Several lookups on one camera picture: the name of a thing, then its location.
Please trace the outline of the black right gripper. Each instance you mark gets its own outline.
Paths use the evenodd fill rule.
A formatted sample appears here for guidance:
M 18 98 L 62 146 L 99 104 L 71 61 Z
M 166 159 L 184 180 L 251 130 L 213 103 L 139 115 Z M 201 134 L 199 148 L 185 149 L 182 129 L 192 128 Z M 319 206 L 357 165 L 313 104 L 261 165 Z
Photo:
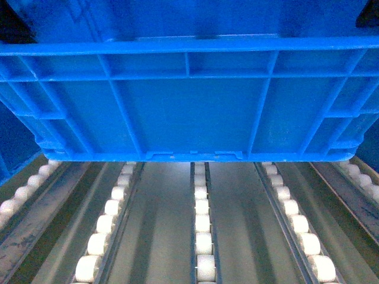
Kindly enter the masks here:
M 379 2 L 378 0 L 369 0 L 359 13 L 355 21 L 356 28 L 373 28 L 378 27 L 379 22 Z

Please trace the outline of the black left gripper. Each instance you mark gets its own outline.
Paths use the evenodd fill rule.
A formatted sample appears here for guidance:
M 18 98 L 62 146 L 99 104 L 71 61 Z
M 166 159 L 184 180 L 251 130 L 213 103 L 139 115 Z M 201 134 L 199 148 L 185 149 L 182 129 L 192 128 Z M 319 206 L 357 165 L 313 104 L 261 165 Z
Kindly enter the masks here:
M 7 44 L 36 42 L 29 26 L 9 5 L 1 5 L 1 42 Z

